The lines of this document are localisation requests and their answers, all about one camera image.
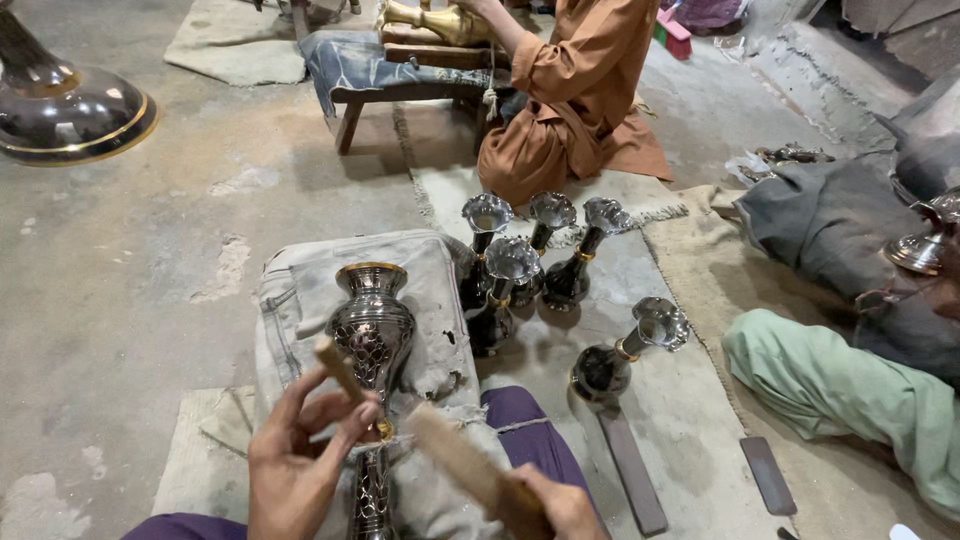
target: brush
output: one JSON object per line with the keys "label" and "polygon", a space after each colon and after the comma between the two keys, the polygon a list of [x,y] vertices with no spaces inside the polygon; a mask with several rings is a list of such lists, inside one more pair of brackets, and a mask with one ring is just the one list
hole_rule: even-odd
{"label": "brush", "polygon": [[432,457],[488,515],[502,521],[514,537],[552,540],[557,536],[534,492],[497,470],[490,458],[458,433],[433,406],[418,405],[407,417],[405,427],[414,434],[414,446]]}
{"label": "brush", "polygon": [[673,13],[680,2],[667,11],[657,9],[657,24],[654,26],[654,39],[663,45],[667,52],[677,60],[690,58],[693,45],[690,44],[690,32],[673,20]]}

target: workshop floor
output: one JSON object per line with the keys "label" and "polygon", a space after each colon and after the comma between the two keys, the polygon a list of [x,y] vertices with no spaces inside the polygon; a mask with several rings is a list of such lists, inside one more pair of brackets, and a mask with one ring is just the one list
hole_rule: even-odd
{"label": "workshop floor", "polygon": [[[149,515],[183,393],[253,382],[250,291],[277,249],[423,226],[393,132],[361,119],[339,158],[312,85],[232,88],[164,64],[190,3],[12,6],[55,54],[126,75],[163,117],[108,160],[0,161],[4,540],[116,538]],[[831,149],[708,41],[688,62],[654,44],[640,93],[674,189],[720,182],[745,148]]]}

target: black vase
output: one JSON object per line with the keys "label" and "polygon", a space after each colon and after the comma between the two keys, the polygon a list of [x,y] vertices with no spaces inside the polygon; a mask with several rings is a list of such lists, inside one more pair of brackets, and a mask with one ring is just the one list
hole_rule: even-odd
{"label": "black vase", "polygon": [[543,302],[555,311],[570,311],[590,289],[587,263],[593,260],[604,238],[620,234],[633,226],[633,218],[613,199],[594,197],[584,203],[587,232],[573,250],[573,257],[550,266],[543,279]]}
{"label": "black vase", "polygon": [[466,313],[470,349],[476,357],[495,355],[514,333],[514,317],[507,309],[510,291],[540,271],[540,256],[520,238],[500,238],[484,255],[493,285],[485,303]]}
{"label": "black vase", "polygon": [[[530,247],[543,257],[546,243],[553,232],[576,223],[577,209],[563,194],[542,191],[530,199],[530,217],[537,220],[534,233],[530,236]],[[543,290],[545,277],[541,268],[529,282],[514,286],[510,294],[510,307],[524,307],[533,302]]]}
{"label": "black vase", "polygon": [[470,247],[476,255],[470,271],[459,285],[460,307],[466,312],[483,307],[487,302],[487,291],[493,278],[487,272],[484,253],[493,242],[493,236],[507,230],[510,220],[514,218],[514,211],[503,199],[483,193],[470,198],[464,204],[461,215],[467,219],[473,231],[473,244]]}
{"label": "black vase", "polygon": [[665,298],[647,297],[634,306],[636,326],[627,337],[610,345],[584,349],[570,370],[570,385],[578,396],[592,403],[615,400],[630,386],[630,364],[650,346],[673,353],[690,336],[686,315]]}

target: brass vase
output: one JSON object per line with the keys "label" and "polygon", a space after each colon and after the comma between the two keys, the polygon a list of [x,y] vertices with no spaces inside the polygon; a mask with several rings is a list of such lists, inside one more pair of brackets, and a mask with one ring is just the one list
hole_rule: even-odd
{"label": "brass vase", "polygon": [[467,220],[473,231],[473,243],[470,248],[476,259],[470,266],[467,276],[460,282],[460,306],[463,311],[482,307],[487,302],[487,289],[492,278],[487,272],[484,252],[493,242],[493,236],[503,233],[514,218],[514,211],[503,199],[490,193],[470,198],[461,215]]}
{"label": "brass vase", "polygon": [[466,313],[470,348],[475,357],[493,356],[514,332],[507,309],[510,290],[530,281],[540,271],[540,256],[520,238],[500,238],[487,248],[485,263],[493,278],[486,302]]}
{"label": "brass vase", "polygon": [[593,197],[584,203],[587,232],[573,250],[573,257],[556,262],[543,278],[543,301],[555,311],[570,311],[587,297],[590,276],[587,264],[596,256],[597,246],[607,236],[630,229],[634,220],[613,199]]}
{"label": "brass vase", "polygon": [[0,62],[0,153],[23,164],[106,158],[156,125],[149,95],[119,75],[55,57],[2,7]]}
{"label": "brass vase", "polygon": [[[539,257],[546,253],[546,243],[550,236],[564,227],[577,222],[577,209],[562,193],[541,191],[530,198],[530,217],[537,221],[534,233],[530,236],[530,247]],[[515,285],[510,294],[510,307],[524,307],[530,304],[543,290],[543,267],[527,283]]]}
{"label": "brass vase", "polygon": [[578,396],[592,403],[615,400],[630,386],[630,364],[648,347],[675,353],[690,337],[686,315],[665,298],[647,297],[632,311],[636,326],[610,345],[584,349],[570,371],[570,384]]}
{"label": "brass vase", "polygon": [[420,5],[420,8],[411,8],[396,0],[386,0],[379,24],[398,22],[414,28],[425,28],[454,47],[470,47],[491,40],[490,26],[482,18],[464,11],[460,6],[431,12],[422,7],[422,2]]}
{"label": "brass vase", "polygon": [[[360,384],[380,394],[380,406],[385,408],[394,376],[410,354],[417,326],[410,309],[396,299],[407,283],[407,272],[387,262],[361,262],[341,268],[336,280],[350,298],[333,312],[326,332],[340,352],[352,358]],[[380,432],[386,439],[393,428],[388,422],[380,426]],[[351,538],[396,538],[389,472],[382,446],[358,459]]]}

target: orange kurta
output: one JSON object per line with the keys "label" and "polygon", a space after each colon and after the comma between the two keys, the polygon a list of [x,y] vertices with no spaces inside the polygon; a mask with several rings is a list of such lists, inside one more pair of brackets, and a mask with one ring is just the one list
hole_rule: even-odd
{"label": "orange kurta", "polygon": [[480,182],[512,205],[609,168],[669,179],[663,151],[633,107],[657,17],[656,0],[558,0],[550,43],[527,32],[513,85],[530,94],[510,125],[491,131]]}

